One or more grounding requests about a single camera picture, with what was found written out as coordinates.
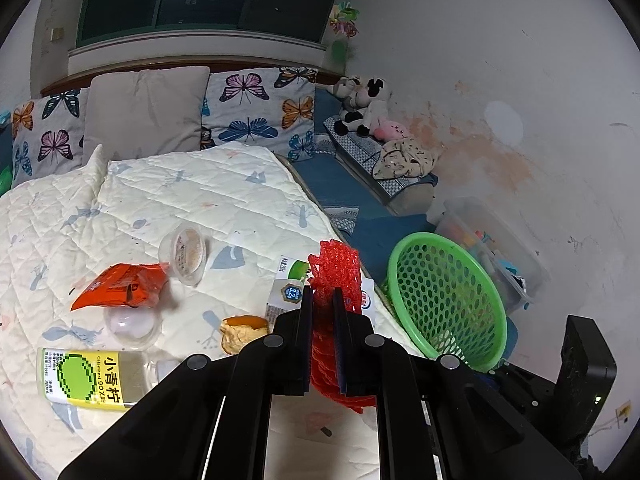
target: white quilted blanket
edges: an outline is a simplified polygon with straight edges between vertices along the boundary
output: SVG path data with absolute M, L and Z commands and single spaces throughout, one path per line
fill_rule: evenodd
M 99 146 L 84 168 L 0 198 L 0 419 L 43 480 L 55 478 L 120 414 L 39 396 L 36 349 L 121 348 L 100 308 L 72 313 L 70 306 L 107 267 L 157 262 L 160 240 L 181 219 L 203 226 L 210 245 L 200 284 L 171 280 L 162 299 L 155 346 L 177 358 L 224 357 L 220 320 L 263 315 L 280 255 L 306 259 L 320 240 L 334 237 L 324 213 L 271 152 L 237 142 L 121 162 L 103 160 Z M 377 297 L 376 307 L 377 332 L 413 348 Z M 378 477 L 372 408 L 360 416 L 315 392 L 274 399 L 265 478 Z

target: butterfly print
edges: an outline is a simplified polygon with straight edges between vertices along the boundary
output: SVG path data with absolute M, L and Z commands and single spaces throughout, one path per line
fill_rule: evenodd
M 207 101 L 207 97 L 204 97 L 204 101 L 202 101 L 202 110 L 201 110 L 201 115 L 206 115 L 206 116 L 210 116 L 211 115 L 211 110 L 209 110 L 209 101 Z
M 249 137 L 251 137 L 251 140 L 255 140 L 254 135 L 265 139 L 273 139 L 278 136 L 278 131 L 272 126 L 269 126 L 265 118 L 260 117 L 250 121 L 249 117 L 247 117 L 246 122 L 233 121 L 229 124 L 228 130 L 222 132 L 219 139 L 223 142 L 238 140 L 243 137 L 244 140 L 249 140 Z
M 284 66 L 280 69 L 280 75 L 273 84 L 274 88 L 283 88 L 289 83 L 306 79 L 310 83 L 316 82 L 318 70 L 305 66 Z
M 304 137 L 300 137 L 298 134 L 291 136 L 289 139 L 289 160 L 295 162 L 300 158 L 302 153 L 306 153 L 309 157 L 316 154 L 316 142 L 314 139 L 314 131 L 309 130 Z
M 215 147 L 216 143 L 211 139 L 211 130 L 205 128 L 204 126 L 200 127 L 200 150 L 208 150 L 209 148 Z
M 282 111 L 284 115 L 282 116 L 282 128 L 287 130 L 288 128 L 293 126 L 300 117 L 303 119 L 314 118 L 314 100 L 311 96 L 305 98 L 304 102 L 300 102 L 298 100 L 298 104 L 296 104 L 291 99 L 287 99 L 282 103 Z
M 38 162 L 42 162 L 52 152 L 59 153 L 68 160 L 74 160 L 74 155 L 71 153 L 71 146 L 69 146 L 69 134 L 65 130 L 59 130 L 54 134 L 52 131 L 42 134 L 42 146 L 40 147 L 40 153 L 38 154 Z
M 22 107 L 16 108 L 14 110 L 14 116 L 12 117 L 12 134 L 15 137 L 18 136 L 18 129 L 20 125 L 27 128 L 27 130 L 33 130 L 33 117 L 31 117 L 31 112 L 33 112 L 33 101 L 29 101 Z
M 66 109 L 69 110 L 69 113 L 71 113 L 73 117 L 80 117 L 79 93 L 79 90 L 67 90 L 66 92 L 62 92 L 62 94 L 52 95 L 42 109 L 42 118 L 46 119 L 49 117 L 60 101 L 65 102 Z
M 251 72 L 247 76 L 241 76 L 240 74 L 234 74 L 226 78 L 226 87 L 220 96 L 221 102 L 229 101 L 229 99 L 233 99 L 239 93 L 240 96 L 240 104 L 242 104 L 242 98 L 244 97 L 244 93 L 249 92 L 252 95 L 255 95 L 259 99 L 264 99 L 267 101 L 269 96 L 267 92 L 264 90 L 264 86 L 262 86 L 262 78 Z
M 31 161 L 29 160 L 29 145 L 25 140 L 22 143 L 22 153 L 20 153 L 20 146 L 15 150 L 15 163 L 14 163 L 14 180 L 18 176 L 18 170 L 22 170 L 29 176 L 33 176 L 33 170 L 31 169 Z

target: cloth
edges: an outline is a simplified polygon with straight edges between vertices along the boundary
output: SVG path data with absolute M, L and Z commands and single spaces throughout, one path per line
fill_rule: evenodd
M 374 179 L 372 172 L 380 159 L 382 145 L 376 142 L 373 137 L 362 138 L 353 132 L 344 136 L 337 135 L 335 121 L 335 118 L 329 117 L 324 122 L 324 127 L 329 132 L 334 145 L 340 154 L 349 161 L 350 166 L 367 180 L 370 188 L 380 197 L 383 204 L 390 203 L 396 195 L 414 184 L 424 184 L 425 182 L 437 184 L 437 177 L 433 174 L 422 178 L 400 176 L 388 180 Z
M 418 231 L 435 231 L 424 214 L 393 216 L 333 156 L 318 155 L 294 168 L 325 211 L 341 206 L 358 208 L 353 233 L 346 238 L 350 246 L 358 250 L 360 260 L 379 285 L 386 279 L 391 251 L 402 238 Z
M 334 227 L 352 235 L 358 220 L 357 207 L 325 207 L 324 212 Z
M 252 68 L 211 74 L 209 115 L 202 126 L 216 146 L 238 140 L 264 146 L 290 161 L 315 154 L 316 69 Z
M 178 360 L 223 358 L 220 323 L 264 315 L 280 257 L 306 260 L 335 237 L 269 150 L 239 142 L 114 162 L 97 150 L 82 168 L 0 197 L 0 419 L 42 480 L 57 478 L 122 414 L 52 405 L 36 387 L 37 348 L 122 348 L 101 308 L 70 306 L 113 264 L 157 263 L 160 241 L 182 220 L 207 237 L 206 272 L 197 286 L 165 286 L 161 333 L 148 350 Z M 374 304 L 376 331 L 416 353 L 377 296 Z M 312 480 L 318 471 L 356 480 L 378 469 L 376 432 L 314 392 L 274 398 L 268 441 L 265 480 Z
M 19 186 L 82 166 L 88 88 L 32 99 L 12 113 L 12 166 Z
M 380 151 L 380 158 L 371 174 L 376 180 L 426 176 L 435 164 L 436 157 L 424 149 L 415 139 L 390 140 Z
M 314 126 L 316 132 L 324 132 L 324 122 L 340 113 L 342 101 L 324 88 L 316 88 L 314 104 Z
M 99 75 L 91 82 L 84 158 L 98 144 L 109 160 L 200 149 L 205 66 Z
M 335 156 L 335 145 L 327 132 L 316 132 L 316 155 Z

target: stuffed animal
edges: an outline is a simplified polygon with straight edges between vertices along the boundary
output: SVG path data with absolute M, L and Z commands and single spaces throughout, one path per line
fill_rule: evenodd
M 335 123 L 335 132 L 338 135 L 356 132 L 367 137 L 380 126 L 381 120 L 388 117 L 386 102 L 390 96 L 391 88 L 385 80 L 378 77 L 369 79 L 345 100 L 345 109 Z
M 382 119 L 380 121 L 380 126 L 373 131 L 373 136 L 382 142 L 389 142 L 390 140 L 409 137 L 410 134 L 409 129 L 404 126 L 404 124 L 389 121 L 388 119 Z
M 360 77 L 356 75 L 341 77 L 340 81 L 338 81 L 329 92 L 340 99 L 345 105 L 348 104 L 351 106 L 350 97 L 360 88 L 360 81 Z

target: butterfly pillow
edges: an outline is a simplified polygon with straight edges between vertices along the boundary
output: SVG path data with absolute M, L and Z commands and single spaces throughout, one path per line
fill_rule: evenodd
M 82 166 L 88 89 L 32 99 L 12 114 L 12 188 L 32 178 Z
M 238 140 L 292 161 L 313 156 L 317 73 L 282 67 L 211 74 L 202 115 L 203 147 L 205 142 L 209 147 Z

